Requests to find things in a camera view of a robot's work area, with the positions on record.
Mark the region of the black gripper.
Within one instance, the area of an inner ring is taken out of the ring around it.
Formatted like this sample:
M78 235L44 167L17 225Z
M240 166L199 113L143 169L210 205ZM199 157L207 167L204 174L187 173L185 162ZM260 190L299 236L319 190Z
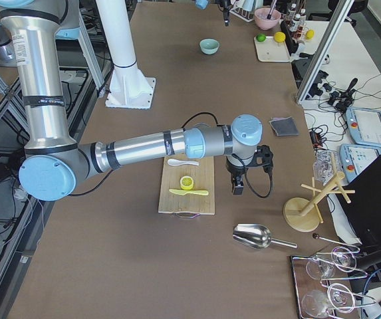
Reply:
M234 165L228 159L226 160L226 168L228 172L231 174L233 195L241 195L244 189L242 177L245 175L247 168L242 165Z
M230 0L219 0L219 7L223 10L223 20L225 26L229 26L229 8L230 8Z

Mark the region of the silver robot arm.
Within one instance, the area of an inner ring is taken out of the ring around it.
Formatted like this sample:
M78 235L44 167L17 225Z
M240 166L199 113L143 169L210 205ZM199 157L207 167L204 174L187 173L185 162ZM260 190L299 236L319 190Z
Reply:
M222 12L223 21L226 27L229 26L230 10L233 7L230 0L195 0L195 6L198 9L204 10L209 4L217 5L217 8Z
M185 154L226 156L230 171L245 171L261 153L262 125L243 114L230 125L166 130L128 140L80 145L68 130L56 39L77 39L77 1L0 1L0 20L12 36L29 141L19 181L43 201L74 195L84 180L123 165Z

